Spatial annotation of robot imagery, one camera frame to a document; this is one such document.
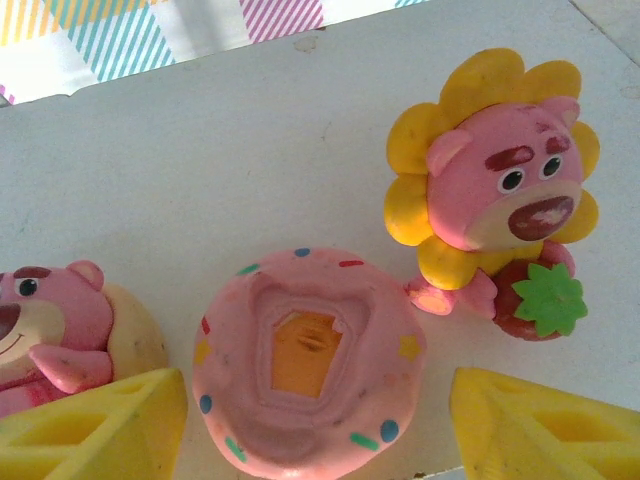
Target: bear eyebrow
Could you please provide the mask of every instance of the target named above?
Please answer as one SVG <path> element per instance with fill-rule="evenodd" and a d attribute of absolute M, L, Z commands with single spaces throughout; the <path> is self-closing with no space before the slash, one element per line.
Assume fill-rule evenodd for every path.
<path fill-rule="evenodd" d="M 43 267 L 22 267 L 15 271 L 13 278 L 47 278 L 51 270 Z"/>
<path fill-rule="evenodd" d="M 553 155 L 554 153 L 566 152 L 570 146 L 571 140 L 569 140 L 569 137 L 562 135 L 560 137 L 551 137 L 547 140 L 545 150 L 549 155 Z"/>
<path fill-rule="evenodd" d="M 501 152 L 494 153 L 484 161 L 485 167 L 494 172 L 506 170 L 507 168 L 521 165 L 531 161 L 535 153 L 528 145 L 507 148 Z"/>

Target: white surface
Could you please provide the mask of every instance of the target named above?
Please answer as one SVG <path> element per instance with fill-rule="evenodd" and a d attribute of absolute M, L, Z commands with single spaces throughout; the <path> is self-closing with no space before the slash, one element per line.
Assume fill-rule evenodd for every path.
<path fill-rule="evenodd" d="M 640 63 L 640 0 L 573 0 L 636 64 Z M 636 95 L 640 97 L 640 88 Z"/>
<path fill-rule="evenodd" d="M 294 48 L 317 36 L 315 49 Z M 349 480 L 404 480 L 459 464 L 447 396 L 458 366 L 481 366 L 640 409 L 640 70 L 561 0 L 433 0 L 150 74 L 0 110 L 2 269 L 88 257 L 134 291 L 190 379 L 192 340 L 213 293 L 274 249 L 335 245 L 398 279 L 415 255 L 385 231 L 393 176 L 386 136 L 436 99 L 478 50 L 509 46 L 529 66 L 583 72 L 583 117 L 600 136 L 588 188 L 596 232 L 572 246 L 590 316 L 568 339 L 513 340 L 490 322 L 423 315 L 422 404 L 398 443 Z M 237 475 L 195 402 L 179 480 Z"/>

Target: colorful fabric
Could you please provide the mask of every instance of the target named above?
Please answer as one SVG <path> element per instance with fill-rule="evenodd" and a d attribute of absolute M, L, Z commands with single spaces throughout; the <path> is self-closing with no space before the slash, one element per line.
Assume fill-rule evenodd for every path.
<path fill-rule="evenodd" d="M 0 0 L 0 94 L 12 104 L 70 95 L 421 1 Z"/>

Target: pink bear figurine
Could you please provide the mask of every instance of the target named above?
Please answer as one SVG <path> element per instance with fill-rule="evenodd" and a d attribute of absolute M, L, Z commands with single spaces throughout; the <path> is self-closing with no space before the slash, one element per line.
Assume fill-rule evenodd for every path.
<path fill-rule="evenodd" d="M 515 52 L 491 49 L 452 73 L 439 104 L 415 105 L 396 121 L 387 154 L 398 178 L 385 223 L 399 243 L 417 248 L 420 275 L 406 286 L 417 307 L 447 315 L 463 303 L 527 340 L 568 335 L 572 327 L 561 325 L 586 315 L 564 247 L 586 237 L 598 217 L 582 184 L 599 143 L 577 121 L 579 90 L 568 62 L 524 72 Z M 538 270 L 534 279 L 538 267 L 552 273 Z M 564 307 L 545 314 L 536 298 Z"/>
<path fill-rule="evenodd" d="M 166 364 L 149 313 L 94 263 L 0 274 L 0 418 Z"/>

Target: toy figurine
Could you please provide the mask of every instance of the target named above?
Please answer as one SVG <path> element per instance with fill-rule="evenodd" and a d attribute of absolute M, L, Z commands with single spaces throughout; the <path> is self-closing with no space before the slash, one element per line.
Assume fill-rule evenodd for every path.
<path fill-rule="evenodd" d="M 334 480 L 413 416 L 426 341 L 389 275 L 299 248 L 241 270 L 198 328 L 193 394 L 218 449 L 270 479 Z"/>
<path fill-rule="evenodd" d="M 166 365 L 149 312 L 94 263 L 0 274 L 0 418 Z"/>
<path fill-rule="evenodd" d="M 568 335 L 586 315 L 563 245 L 598 217 L 582 189 L 599 143 L 577 121 L 580 83 L 568 62 L 525 72 L 517 53 L 485 50 L 453 72 L 438 104 L 396 121 L 385 223 L 417 247 L 421 275 L 406 286 L 417 307 L 446 315 L 461 302 L 526 340 Z"/>

